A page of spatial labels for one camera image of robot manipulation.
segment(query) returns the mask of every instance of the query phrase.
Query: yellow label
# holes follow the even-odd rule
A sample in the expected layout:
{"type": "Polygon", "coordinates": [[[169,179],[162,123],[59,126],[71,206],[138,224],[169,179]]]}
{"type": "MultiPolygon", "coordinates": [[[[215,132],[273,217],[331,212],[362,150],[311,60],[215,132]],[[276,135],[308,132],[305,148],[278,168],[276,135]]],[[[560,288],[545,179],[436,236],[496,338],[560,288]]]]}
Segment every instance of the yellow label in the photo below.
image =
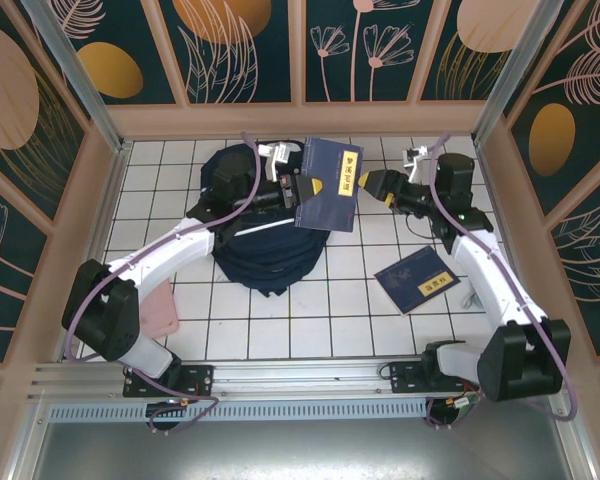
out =
{"type": "Polygon", "coordinates": [[[351,197],[356,178],[356,164],[358,163],[358,153],[345,150],[342,157],[342,171],[340,172],[340,187],[338,195],[351,197]]]}
{"type": "Polygon", "coordinates": [[[440,275],[433,277],[431,280],[427,280],[418,287],[418,290],[422,292],[425,297],[428,297],[433,292],[440,290],[445,285],[449,285],[453,279],[449,272],[443,272],[440,275]]]}

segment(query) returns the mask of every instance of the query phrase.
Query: cable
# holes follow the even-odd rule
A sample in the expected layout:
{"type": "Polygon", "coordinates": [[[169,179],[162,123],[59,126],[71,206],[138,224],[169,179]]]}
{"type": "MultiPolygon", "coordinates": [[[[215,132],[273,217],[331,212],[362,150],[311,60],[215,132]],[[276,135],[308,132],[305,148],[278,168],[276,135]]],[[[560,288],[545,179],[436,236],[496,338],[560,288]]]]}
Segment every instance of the cable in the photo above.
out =
{"type": "MultiPolygon", "coordinates": [[[[143,258],[145,258],[147,255],[149,255],[149,254],[155,252],[156,250],[162,248],[164,245],[170,243],[173,240],[178,240],[181,235],[186,235],[188,233],[195,232],[197,230],[202,230],[202,229],[205,229],[205,228],[211,228],[211,227],[215,227],[217,225],[221,225],[221,224],[223,224],[225,222],[228,222],[229,220],[232,220],[232,219],[236,218],[238,215],[240,215],[249,206],[249,204],[252,202],[253,198],[256,196],[256,192],[258,191],[258,187],[260,186],[260,175],[261,175],[261,172],[262,172],[262,165],[261,165],[261,162],[260,162],[260,155],[258,153],[258,147],[257,147],[255,141],[250,136],[248,136],[245,132],[242,132],[241,136],[242,136],[242,139],[244,140],[244,143],[247,144],[247,145],[249,145],[249,147],[251,147],[251,149],[253,150],[253,154],[255,156],[255,158],[254,158],[254,161],[255,161],[255,180],[253,182],[253,187],[251,188],[251,192],[249,193],[249,196],[247,197],[246,201],[237,210],[231,212],[228,215],[225,215],[222,218],[219,218],[217,220],[213,220],[211,222],[194,225],[194,226],[189,227],[189,228],[185,228],[182,231],[179,231],[177,233],[174,233],[174,234],[172,234],[172,235],[170,235],[168,237],[165,237],[165,238],[161,239],[160,241],[156,242],[154,245],[151,245],[150,247],[148,247],[145,251],[139,253],[136,257],[130,259],[124,265],[120,266],[120,268],[118,268],[117,270],[114,270],[113,272],[111,272],[100,283],[98,283],[93,288],[93,290],[91,290],[91,292],[89,292],[89,294],[84,298],[84,300],[82,301],[82,303],[80,304],[80,306],[76,310],[76,313],[74,314],[73,318],[71,319],[71,323],[69,324],[69,328],[67,328],[67,336],[66,336],[65,342],[64,342],[64,351],[65,351],[65,356],[67,357],[67,359],[69,361],[72,361],[72,362],[86,361],[89,358],[93,358],[93,356],[96,356],[96,355],[90,355],[90,356],[82,358],[82,359],[76,358],[75,355],[73,355],[73,353],[71,352],[71,341],[73,340],[73,336],[75,334],[76,328],[78,327],[78,323],[80,323],[80,320],[82,319],[82,316],[84,315],[84,312],[86,311],[87,307],[91,304],[91,302],[100,294],[100,292],[107,285],[109,285],[113,280],[115,280],[121,273],[123,273],[123,272],[129,270],[130,268],[132,268],[133,266],[135,266],[135,264],[137,264],[140,260],[142,260],[143,258]]],[[[211,405],[209,405],[207,408],[205,408],[194,419],[192,419],[192,420],[190,420],[188,422],[184,422],[184,423],[179,424],[178,426],[172,428],[170,430],[171,432],[180,431],[180,430],[183,430],[183,429],[185,429],[185,428],[193,425],[200,418],[202,418],[204,415],[206,415],[207,413],[209,413],[213,408],[215,408],[215,406],[220,401],[218,398],[213,397],[213,396],[191,395],[190,393],[183,393],[183,392],[177,392],[175,390],[171,390],[170,388],[167,388],[167,387],[164,387],[164,386],[160,385],[158,382],[156,382],[155,380],[153,380],[149,376],[145,375],[143,372],[141,372],[141,371],[139,371],[137,369],[134,369],[133,367],[131,367],[129,365],[125,365],[123,362],[119,362],[119,363],[122,363],[122,365],[124,365],[127,368],[131,368],[132,371],[136,375],[138,375],[142,380],[144,380],[145,382],[147,382],[152,387],[157,388],[158,390],[160,390],[160,391],[162,391],[164,393],[168,393],[169,395],[173,395],[173,396],[180,397],[180,398],[187,398],[189,400],[210,400],[212,402],[211,405]]],[[[173,409],[173,407],[166,407],[166,408],[168,410],[172,410],[173,409]]],[[[158,410],[158,412],[164,413],[165,409],[161,409],[161,410],[162,410],[162,412],[160,410],[158,410]]],[[[154,415],[152,415],[152,419],[150,421],[150,425],[153,424],[153,419],[158,414],[154,413],[154,415]]]]}
{"type": "MultiPolygon", "coordinates": [[[[449,139],[450,136],[451,135],[449,134],[449,132],[445,132],[438,139],[438,141],[435,143],[435,145],[432,147],[431,162],[429,164],[429,178],[435,178],[436,166],[438,163],[438,150],[440,149],[440,147],[442,147],[442,145],[444,145],[444,143],[449,139]]],[[[569,373],[567,372],[567,367],[565,366],[564,362],[560,358],[560,354],[558,354],[558,351],[553,346],[553,343],[551,343],[551,339],[549,339],[549,336],[542,328],[540,321],[531,312],[531,309],[527,305],[527,302],[525,301],[522,293],[518,290],[518,287],[516,286],[516,282],[513,280],[513,278],[511,278],[511,276],[509,275],[509,272],[507,272],[507,268],[505,267],[503,260],[501,260],[497,255],[491,255],[491,249],[482,240],[480,240],[478,237],[476,237],[474,234],[472,234],[469,230],[464,228],[464,226],[462,226],[460,224],[460,222],[458,222],[455,218],[453,218],[453,216],[447,211],[447,209],[444,208],[444,205],[442,204],[442,202],[440,201],[440,198],[438,197],[438,192],[436,191],[435,182],[430,182],[429,188],[431,189],[431,196],[433,197],[433,201],[435,202],[436,206],[438,207],[438,210],[440,210],[440,213],[442,213],[442,215],[449,221],[449,223],[451,225],[453,225],[455,228],[457,228],[458,231],[460,231],[463,235],[466,235],[467,237],[469,237],[480,248],[482,248],[482,250],[484,250],[485,253],[489,256],[489,258],[496,264],[496,266],[498,267],[498,270],[500,270],[500,273],[502,274],[505,281],[507,282],[507,285],[509,286],[509,288],[513,292],[514,296],[516,297],[516,301],[518,302],[518,305],[520,306],[522,311],[525,313],[525,315],[527,316],[527,318],[529,319],[531,324],[534,326],[534,328],[538,332],[538,335],[540,336],[540,338],[542,339],[542,342],[547,347],[547,350],[549,351],[551,358],[553,358],[553,361],[555,362],[556,366],[558,367],[558,371],[562,375],[562,378],[564,379],[565,384],[567,385],[567,391],[569,393],[569,402],[571,403],[571,409],[569,410],[569,413],[566,415],[556,415],[551,410],[548,410],[545,407],[538,405],[535,402],[527,400],[527,401],[525,401],[525,403],[527,403],[529,406],[535,408],[536,410],[539,410],[539,411],[547,414],[549,417],[553,418],[554,420],[559,420],[559,421],[563,421],[563,422],[568,422],[570,420],[573,420],[575,418],[576,414],[578,413],[578,399],[576,397],[575,386],[573,385],[571,377],[569,376],[569,373]]]]}
{"type": "Polygon", "coordinates": [[[410,217],[410,215],[407,215],[407,216],[406,216],[406,218],[405,218],[405,223],[407,224],[407,229],[408,229],[408,230],[409,230],[409,231],[410,231],[412,234],[414,234],[416,237],[424,238],[425,240],[431,240],[431,241],[435,240],[435,238],[434,238],[434,237],[425,237],[424,235],[420,235],[419,233],[416,233],[416,232],[414,232],[413,230],[411,230],[411,227],[409,226],[409,217],[410,217]]]}
{"type": "Polygon", "coordinates": [[[378,376],[379,376],[381,379],[383,379],[383,380],[391,380],[391,377],[387,377],[387,376],[384,376],[384,375],[382,375],[382,370],[384,370],[385,368],[387,368],[389,365],[391,365],[391,362],[389,362],[389,363],[385,363],[383,366],[381,366],[381,367],[378,369],[378,376]]]}

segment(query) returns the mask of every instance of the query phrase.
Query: black mounting bracket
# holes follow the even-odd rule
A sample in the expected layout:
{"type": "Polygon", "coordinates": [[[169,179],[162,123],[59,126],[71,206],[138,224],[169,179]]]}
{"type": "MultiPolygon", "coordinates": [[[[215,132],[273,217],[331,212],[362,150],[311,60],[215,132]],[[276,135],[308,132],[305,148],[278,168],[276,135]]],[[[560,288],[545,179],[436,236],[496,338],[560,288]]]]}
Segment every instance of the black mounting bracket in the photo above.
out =
{"type": "MultiPolygon", "coordinates": [[[[178,378],[169,388],[189,395],[209,396],[212,386],[212,365],[182,365],[178,372],[178,378]]],[[[125,398],[173,397],[173,395],[152,387],[129,369],[125,369],[124,372],[122,396],[125,398]]]]}
{"type": "Polygon", "coordinates": [[[462,393],[464,384],[457,377],[440,376],[428,378],[421,360],[392,362],[389,378],[393,393],[462,393]]]}

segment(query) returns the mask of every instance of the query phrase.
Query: blue book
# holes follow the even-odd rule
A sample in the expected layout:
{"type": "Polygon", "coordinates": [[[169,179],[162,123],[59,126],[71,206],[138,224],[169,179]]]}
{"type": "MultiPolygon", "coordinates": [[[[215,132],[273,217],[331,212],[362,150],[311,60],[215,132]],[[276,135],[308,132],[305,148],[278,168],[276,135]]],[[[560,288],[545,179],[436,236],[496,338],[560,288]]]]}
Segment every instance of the blue book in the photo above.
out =
{"type": "Polygon", "coordinates": [[[296,210],[296,227],[353,232],[362,153],[357,145],[307,139],[301,173],[321,188],[296,210]]]}
{"type": "Polygon", "coordinates": [[[375,277],[403,315],[460,283],[431,247],[403,258],[375,277]]]}

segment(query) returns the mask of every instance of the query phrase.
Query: folded dark blue cloth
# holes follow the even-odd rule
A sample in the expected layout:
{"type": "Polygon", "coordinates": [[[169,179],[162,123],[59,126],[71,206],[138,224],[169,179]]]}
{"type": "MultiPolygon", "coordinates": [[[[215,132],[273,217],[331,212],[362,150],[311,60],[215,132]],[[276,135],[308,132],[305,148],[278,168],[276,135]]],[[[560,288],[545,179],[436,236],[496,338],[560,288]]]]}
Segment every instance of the folded dark blue cloth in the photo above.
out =
{"type": "MultiPolygon", "coordinates": [[[[279,166],[278,172],[281,174],[297,173],[302,166],[304,144],[290,143],[298,145],[299,151],[292,151],[289,162],[279,166]]],[[[253,161],[253,151],[244,144],[218,150],[202,167],[200,183],[203,190],[209,187],[213,171],[227,154],[243,154],[253,161]]],[[[260,161],[262,162],[261,179],[265,181],[266,160],[260,157],[260,161]]],[[[286,218],[295,218],[295,209],[280,208],[245,213],[241,216],[243,228],[286,218]]],[[[313,270],[328,238],[328,231],[297,228],[293,223],[285,223],[248,235],[234,236],[224,245],[216,246],[213,256],[232,282],[239,282],[258,290],[266,297],[271,293],[282,295],[290,285],[313,270]]]]}

